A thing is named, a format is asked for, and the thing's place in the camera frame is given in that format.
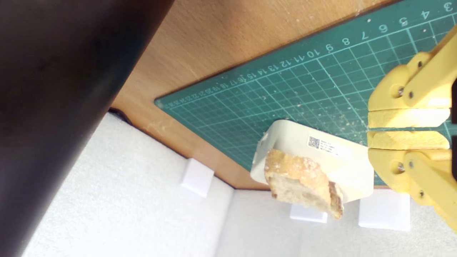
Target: white foam block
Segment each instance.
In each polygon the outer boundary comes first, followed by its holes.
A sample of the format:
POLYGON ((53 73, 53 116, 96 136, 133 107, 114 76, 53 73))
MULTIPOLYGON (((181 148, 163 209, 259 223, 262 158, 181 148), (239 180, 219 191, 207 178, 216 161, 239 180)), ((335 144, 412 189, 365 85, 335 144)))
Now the white foam block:
POLYGON ((409 231, 409 199, 408 194, 375 189, 373 195, 360 200, 359 226, 409 231))
POLYGON ((212 169, 193 158, 189 158, 181 185, 206 198, 213 176, 214 171, 212 169))
POLYGON ((290 218, 293 220, 327 223, 327 217, 326 212, 321 212, 312 207, 305 207, 300 204, 292 204, 290 208, 290 218))

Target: bread crust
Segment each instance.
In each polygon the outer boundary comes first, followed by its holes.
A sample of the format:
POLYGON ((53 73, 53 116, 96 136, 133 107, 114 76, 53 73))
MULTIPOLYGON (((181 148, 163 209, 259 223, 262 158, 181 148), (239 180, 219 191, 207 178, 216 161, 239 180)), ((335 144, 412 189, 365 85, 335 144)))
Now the bread crust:
POLYGON ((278 177, 298 180, 307 190, 308 197, 313 198, 311 202, 320 210, 328 212, 337 219, 343 214, 341 193, 337 185, 329 181, 327 175, 321 170, 320 164, 312 159, 270 149, 266 156, 265 179, 270 185, 272 196, 287 202, 287 198, 281 195, 281 190, 278 188, 279 183, 275 182, 278 177))

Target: black surface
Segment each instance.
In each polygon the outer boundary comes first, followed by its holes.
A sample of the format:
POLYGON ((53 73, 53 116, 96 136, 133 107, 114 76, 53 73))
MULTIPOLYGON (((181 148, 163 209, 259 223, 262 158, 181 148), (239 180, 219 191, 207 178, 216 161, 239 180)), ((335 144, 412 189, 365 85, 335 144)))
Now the black surface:
POLYGON ((171 3, 0 1, 0 257, 21 255, 171 3))

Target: sticker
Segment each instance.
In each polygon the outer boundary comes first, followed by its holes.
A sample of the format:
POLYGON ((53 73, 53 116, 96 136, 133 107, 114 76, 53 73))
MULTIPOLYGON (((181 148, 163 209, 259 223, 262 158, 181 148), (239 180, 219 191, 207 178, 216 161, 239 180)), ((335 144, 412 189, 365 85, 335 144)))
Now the sticker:
POLYGON ((349 157, 351 152, 347 147, 343 147, 341 145, 337 145, 329 141, 324 141, 312 136, 308 137, 308 146, 341 158, 349 157))

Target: wooden table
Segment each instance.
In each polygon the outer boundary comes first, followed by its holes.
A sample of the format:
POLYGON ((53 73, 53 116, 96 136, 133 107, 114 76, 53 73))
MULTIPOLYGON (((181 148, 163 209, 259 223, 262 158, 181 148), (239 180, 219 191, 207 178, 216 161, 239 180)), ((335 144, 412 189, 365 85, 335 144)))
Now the wooden table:
POLYGON ((269 189, 153 100, 394 0, 176 0, 113 103, 234 188, 269 189))

